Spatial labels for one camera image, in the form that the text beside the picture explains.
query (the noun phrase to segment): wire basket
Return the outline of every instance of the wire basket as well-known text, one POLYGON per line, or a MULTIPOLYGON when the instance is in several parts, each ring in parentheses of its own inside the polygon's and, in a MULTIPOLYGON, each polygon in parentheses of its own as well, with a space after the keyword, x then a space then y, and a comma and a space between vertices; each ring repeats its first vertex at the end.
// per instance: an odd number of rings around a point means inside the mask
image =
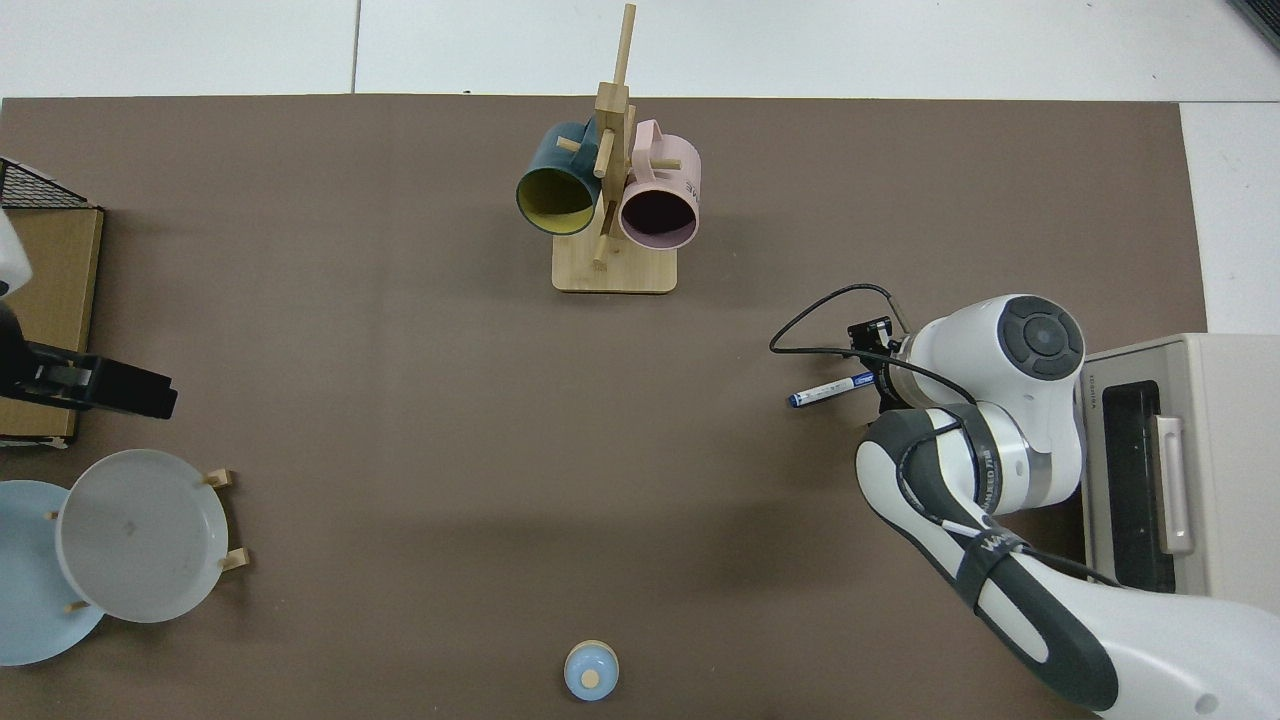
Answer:
POLYGON ((96 208, 83 196, 8 158, 0 158, 0 181, 3 181, 0 208, 31 210, 96 208))

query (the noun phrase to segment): mug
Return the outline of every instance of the mug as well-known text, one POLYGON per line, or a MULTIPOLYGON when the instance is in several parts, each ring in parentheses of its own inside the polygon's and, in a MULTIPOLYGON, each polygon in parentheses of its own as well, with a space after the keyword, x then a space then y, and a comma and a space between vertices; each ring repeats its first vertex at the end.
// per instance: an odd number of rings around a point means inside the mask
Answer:
POLYGON ((631 173, 622 191, 618 224, 636 245, 675 250, 698 234, 698 191, 703 160, 685 138, 663 135, 658 120, 636 126, 631 173), (680 161, 678 169, 655 169, 680 161))
POLYGON ((600 197, 600 178, 594 174, 599 146, 595 118, 552 126, 516 184, 516 205, 525 219, 552 234, 573 234, 591 224, 600 197))

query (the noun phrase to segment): dark green mug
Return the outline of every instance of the dark green mug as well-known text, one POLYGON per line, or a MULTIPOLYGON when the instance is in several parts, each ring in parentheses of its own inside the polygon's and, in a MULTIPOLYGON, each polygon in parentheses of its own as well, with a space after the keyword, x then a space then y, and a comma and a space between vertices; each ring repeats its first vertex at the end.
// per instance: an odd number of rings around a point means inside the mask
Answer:
POLYGON ((557 123, 547 131, 516 184, 516 205, 525 219, 552 234, 573 234, 591 224, 600 197, 600 178, 594 173, 599 146, 594 117, 586 123, 557 123))

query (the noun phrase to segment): oven door handle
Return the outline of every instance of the oven door handle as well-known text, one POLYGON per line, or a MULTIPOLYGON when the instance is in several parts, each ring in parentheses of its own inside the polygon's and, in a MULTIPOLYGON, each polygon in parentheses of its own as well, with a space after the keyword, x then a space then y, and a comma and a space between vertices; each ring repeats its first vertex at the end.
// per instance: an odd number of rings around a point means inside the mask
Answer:
POLYGON ((1187 507, 1187 465, 1183 462, 1183 420, 1152 415, 1151 437, 1156 438, 1156 520, 1160 548, 1170 555, 1196 550, 1190 511, 1187 507))

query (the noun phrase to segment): oven window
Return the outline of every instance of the oven window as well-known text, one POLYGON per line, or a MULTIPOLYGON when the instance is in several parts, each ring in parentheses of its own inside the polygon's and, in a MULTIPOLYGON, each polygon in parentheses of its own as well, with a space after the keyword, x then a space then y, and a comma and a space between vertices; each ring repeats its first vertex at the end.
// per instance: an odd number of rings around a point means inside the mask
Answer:
POLYGON ((1160 414, 1153 380, 1102 391, 1111 539, 1116 579, 1156 592, 1174 592, 1174 556, 1160 550, 1156 525, 1156 438, 1149 423, 1160 414))

